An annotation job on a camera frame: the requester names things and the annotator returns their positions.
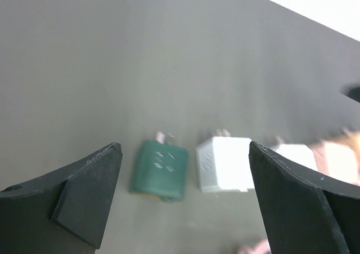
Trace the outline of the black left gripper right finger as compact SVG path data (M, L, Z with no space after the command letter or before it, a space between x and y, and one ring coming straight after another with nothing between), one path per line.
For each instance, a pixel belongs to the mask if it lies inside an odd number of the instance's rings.
M272 253L359 253L359 186L255 141L249 163Z

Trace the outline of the white cube plug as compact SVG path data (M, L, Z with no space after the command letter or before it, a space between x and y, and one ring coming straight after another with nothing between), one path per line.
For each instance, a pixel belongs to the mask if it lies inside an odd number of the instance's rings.
M276 145L271 148L273 151L295 163L318 171L314 154L305 144L287 144L280 137L276 137L276 141Z

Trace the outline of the green cube plug adapter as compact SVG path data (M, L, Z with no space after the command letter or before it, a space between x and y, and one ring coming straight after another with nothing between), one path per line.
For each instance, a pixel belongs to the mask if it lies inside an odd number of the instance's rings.
M131 193L168 203L184 198L190 154L173 139L158 131L154 139L143 142L129 184Z

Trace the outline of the light pink deer cube plug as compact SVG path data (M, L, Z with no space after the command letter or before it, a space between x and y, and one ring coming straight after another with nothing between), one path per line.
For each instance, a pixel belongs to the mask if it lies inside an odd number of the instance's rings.
M310 148L314 154L318 172L349 184L359 185L358 159L349 146L322 141Z

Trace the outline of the white cube plug adapter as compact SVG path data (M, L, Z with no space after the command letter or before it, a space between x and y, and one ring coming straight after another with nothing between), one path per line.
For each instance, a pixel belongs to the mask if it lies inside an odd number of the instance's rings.
M248 137L232 137L226 129L196 147L197 177L204 193L247 192L254 189Z

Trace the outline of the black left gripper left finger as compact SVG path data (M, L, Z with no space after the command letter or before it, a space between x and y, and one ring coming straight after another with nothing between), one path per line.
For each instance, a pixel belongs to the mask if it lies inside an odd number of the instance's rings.
M118 142L1 191L1 253L95 253L120 167Z

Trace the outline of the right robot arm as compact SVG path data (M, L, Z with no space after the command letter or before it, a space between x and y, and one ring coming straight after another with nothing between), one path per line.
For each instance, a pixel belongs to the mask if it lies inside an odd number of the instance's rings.
M341 89L341 93L348 98L360 103L360 86L346 86Z

